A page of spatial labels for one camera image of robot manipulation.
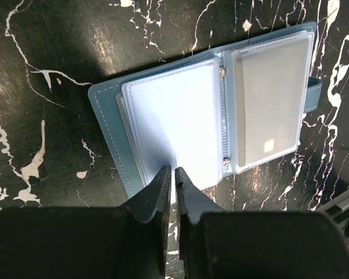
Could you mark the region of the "blue card holder wallet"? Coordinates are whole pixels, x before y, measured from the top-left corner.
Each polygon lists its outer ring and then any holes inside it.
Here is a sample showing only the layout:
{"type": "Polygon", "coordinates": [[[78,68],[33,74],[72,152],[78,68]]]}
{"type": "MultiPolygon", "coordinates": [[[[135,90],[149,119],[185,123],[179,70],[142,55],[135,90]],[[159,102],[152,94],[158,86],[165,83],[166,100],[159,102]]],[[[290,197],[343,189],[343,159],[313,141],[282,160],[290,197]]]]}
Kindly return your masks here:
{"type": "Polygon", "coordinates": [[[244,172],[236,172],[234,93],[234,61],[244,48],[310,36],[302,118],[315,110],[322,89],[310,75],[316,28],[315,22],[297,24],[91,86],[88,97],[127,196],[166,165],[182,167],[199,189],[244,172]]]}

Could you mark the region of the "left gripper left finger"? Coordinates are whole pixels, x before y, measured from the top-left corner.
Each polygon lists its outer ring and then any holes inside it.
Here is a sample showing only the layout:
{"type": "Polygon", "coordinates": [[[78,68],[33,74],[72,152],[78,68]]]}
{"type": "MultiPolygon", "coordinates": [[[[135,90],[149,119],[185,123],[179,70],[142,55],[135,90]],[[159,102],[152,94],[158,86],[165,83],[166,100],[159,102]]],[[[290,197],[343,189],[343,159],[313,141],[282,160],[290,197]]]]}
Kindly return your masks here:
{"type": "Polygon", "coordinates": [[[170,205],[171,180],[171,165],[161,167],[152,181],[120,208],[128,210],[140,223],[161,222],[170,205]]]}

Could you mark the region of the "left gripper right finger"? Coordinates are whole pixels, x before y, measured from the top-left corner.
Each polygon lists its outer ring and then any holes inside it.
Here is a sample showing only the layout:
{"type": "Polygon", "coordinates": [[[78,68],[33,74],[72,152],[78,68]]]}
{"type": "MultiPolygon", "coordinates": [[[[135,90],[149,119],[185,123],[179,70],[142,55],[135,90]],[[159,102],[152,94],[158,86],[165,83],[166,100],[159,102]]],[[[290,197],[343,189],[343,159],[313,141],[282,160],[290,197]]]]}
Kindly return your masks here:
{"type": "Polygon", "coordinates": [[[180,224],[196,225],[205,213],[225,211],[193,184],[182,167],[175,170],[174,177],[180,224]]]}

